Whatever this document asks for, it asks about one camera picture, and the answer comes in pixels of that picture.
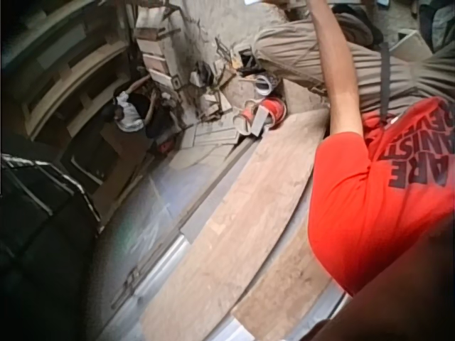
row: person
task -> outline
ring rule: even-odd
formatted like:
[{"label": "person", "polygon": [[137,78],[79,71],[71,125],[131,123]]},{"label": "person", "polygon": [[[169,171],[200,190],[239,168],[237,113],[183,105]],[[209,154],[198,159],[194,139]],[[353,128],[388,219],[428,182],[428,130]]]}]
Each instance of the person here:
[{"label": "person", "polygon": [[149,138],[155,137],[156,129],[152,129],[151,125],[156,111],[158,92],[154,89],[150,98],[143,94],[135,93],[149,79],[150,75],[147,75],[137,80],[128,89],[116,96],[113,99],[113,103],[108,104],[102,110],[102,116],[105,121],[114,120],[119,129],[126,133],[145,128],[146,135]]},{"label": "person", "polygon": [[409,63],[366,48],[375,35],[358,16],[307,5],[312,20],[263,30],[253,53],[268,72],[328,95],[309,242],[355,295],[454,212],[455,42]]},{"label": "person", "polygon": [[455,340],[453,218],[433,226],[301,341]]}]

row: dark object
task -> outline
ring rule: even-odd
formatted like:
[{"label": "dark object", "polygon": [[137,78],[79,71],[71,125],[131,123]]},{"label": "dark object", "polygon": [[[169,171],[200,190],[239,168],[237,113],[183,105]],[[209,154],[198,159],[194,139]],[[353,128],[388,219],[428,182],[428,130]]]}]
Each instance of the dark object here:
[{"label": "dark object", "polygon": [[381,91],[380,91],[380,120],[383,126],[387,124],[387,111],[390,101],[390,50],[387,42],[381,43]]},{"label": "dark object", "polygon": [[[148,98],[146,99],[149,101],[149,103],[147,104],[147,109],[145,111],[143,109],[136,107],[136,105],[133,104],[136,107],[137,112],[139,113],[139,116],[142,119],[145,119],[150,106],[150,100]],[[171,115],[169,114],[171,108],[168,107],[167,105],[163,105],[163,103],[160,102],[160,100],[161,100],[160,97],[156,100],[151,122],[145,127],[145,134],[149,139],[156,139],[163,131],[170,128],[173,124],[173,120],[171,118]]]},{"label": "dark object", "polygon": [[361,7],[351,7],[345,4],[338,4],[332,7],[332,12],[337,13],[348,13],[361,20],[371,31],[373,35],[373,45],[379,45],[384,41],[384,35],[379,28],[373,25],[371,20],[368,18],[366,12]]},{"label": "dark object", "polygon": [[241,50],[239,51],[239,55],[243,64],[242,67],[237,69],[240,76],[247,77],[249,75],[257,75],[265,72],[265,70],[256,61],[251,49]]},{"label": "dark object", "polygon": [[1,157],[5,340],[83,340],[99,217],[85,192],[64,175],[51,164]]},{"label": "dark object", "polygon": [[[420,27],[420,34],[422,34],[423,39],[428,44],[429,48],[432,50],[433,53],[438,51],[436,46],[433,46],[433,22],[434,17],[436,16],[436,12],[450,4],[453,3],[453,0],[433,0],[429,2],[429,4],[421,4],[419,6],[419,27]],[[452,18],[448,18],[446,21],[446,30],[444,32],[444,37],[442,40],[445,43],[448,43],[453,40],[455,37],[455,13]]]},{"label": "dark object", "polygon": [[232,64],[232,59],[230,57],[230,50],[229,48],[221,43],[220,39],[215,38],[216,42],[216,53],[220,55],[224,60],[226,60],[228,63]]},{"label": "dark object", "polygon": [[114,120],[114,112],[118,106],[118,104],[115,104],[114,99],[110,103],[107,103],[105,106],[103,106],[101,109],[101,117],[105,122],[112,122]]},{"label": "dark object", "polygon": [[205,62],[197,62],[193,71],[196,71],[199,75],[200,81],[203,83],[203,86],[209,87],[213,84],[213,72]]}]

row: red object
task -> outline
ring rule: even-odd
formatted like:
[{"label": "red object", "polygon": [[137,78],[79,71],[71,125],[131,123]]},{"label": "red object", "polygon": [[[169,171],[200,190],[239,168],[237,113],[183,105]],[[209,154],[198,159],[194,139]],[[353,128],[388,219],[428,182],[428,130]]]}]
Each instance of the red object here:
[{"label": "red object", "polygon": [[264,99],[260,105],[266,107],[272,115],[273,122],[269,125],[269,128],[274,128],[280,124],[286,117],[286,105],[279,98],[268,97]]},{"label": "red object", "polygon": [[309,241],[322,265],[357,293],[455,209],[455,122],[434,97],[384,130],[363,116],[365,139],[329,136],[318,148]]},{"label": "red object", "polygon": [[162,144],[160,144],[158,146],[158,151],[161,154],[167,154],[173,150],[173,147],[175,146],[175,144],[176,144],[175,138],[170,138],[169,140],[163,142]]}]

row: wooden shelf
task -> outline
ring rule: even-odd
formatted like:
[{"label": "wooden shelf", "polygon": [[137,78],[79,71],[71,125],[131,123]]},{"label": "wooden shelf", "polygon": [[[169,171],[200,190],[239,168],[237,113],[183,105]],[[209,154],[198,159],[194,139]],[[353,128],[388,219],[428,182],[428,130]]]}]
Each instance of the wooden shelf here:
[{"label": "wooden shelf", "polygon": [[118,41],[112,45],[106,44],[72,67],[67,78],[58,80],[36,105],[26,121],[26,130],[30,138],[35,139],[46,121],[78,86],[126,48],[127,43],[124,41]]},{"label": "wooden shelf", "polygon": [[47,38],[49,33],[52,33],[54,29],[58,28],[59,24],[65,19],[70,18],[75,12],[83,9],[92,2],[95,1],[73,0],[51,13],[37,28],[29,29],[19,35],[11,42],[11,48],[7,49],[2,55],[1,68],[7,67],[9,63],[32,47],[32,45],[38,45],[43,39]]}]

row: debris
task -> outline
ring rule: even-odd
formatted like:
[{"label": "debris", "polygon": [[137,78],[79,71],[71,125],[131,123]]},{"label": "debris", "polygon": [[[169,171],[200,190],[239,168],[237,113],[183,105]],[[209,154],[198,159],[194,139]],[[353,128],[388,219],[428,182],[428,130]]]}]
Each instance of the debris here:
[{"label": "debris", "polygon": [[234,76],[235,73],[231,71],[224,60],[218,59],[213,63],[216,78],[213,82],[218,89],[222,89]]},{"label": "debris", "polygon": [[191,148],[194,146],[194,138],[196,136],[196,125],[187,128],[182,135],[180,149]]},{"label": "debris", "polygon": [[419,62],[433,55],[419,31],[402,29],[398,35],[405,37],[390,49],[394,57],[406,62]]},{"label": "debris", "polygon": [[225,114],[227,112],[230,112],[232,110],[232,105],[230,105],[228,99],[226,96],[222,93],[219,92],[220,94],[220,105],[221,105],[221,111]]},{"label": "debris", "polygon": [[222,115],[218,121],[214,122],[201,122],[196,127],[196,136],[209,134],[212,132],[232,130],[234,129],[234,118],[235,113],[230,112],[229,114]]},{"label": "debris", "polygon": [[220,105],[218,103],[212,104],[207,110],[204,111],[204,116],[210,117],[219,111],[220,111]]},{"label": "debris", "polygon": [[204,87],[204,83],[202,82],[202,80],[200,79],[199,77],[199,74],[197,71],[193,71],[191,72],[190,74],[190,83],[192,85],[195,85],[196,87]]},{"label": "debris", "polygon": [[208,102],[218,102],[218,98],[214,94],[203,94],[203,97]]},{"label": "debris", "polygon": [[219,120],[213,122],[202,122],[196,127],[194,144],[236,144],[240,135],[238,134],[233,117],[234,112],[222,115]]},{"label": "debris", "polygon": [[222,57],[225,61],[227,61],[229,64],[232,63],[230,59],[230,51],[229,48],[226,47],[223,43],[221,43],[220,39],[215,38],[216,42],[216,53]]},{"label": "debris", "polygon": [[251,134],[255,136],[259,136],[261,134],[269,114],[270,113],[269,110],[267,110],[267,108],[263,107],[262,105],[258,106],[255,113],[255,119],[253,120],[253,124],[251,125],[250,131]]}]

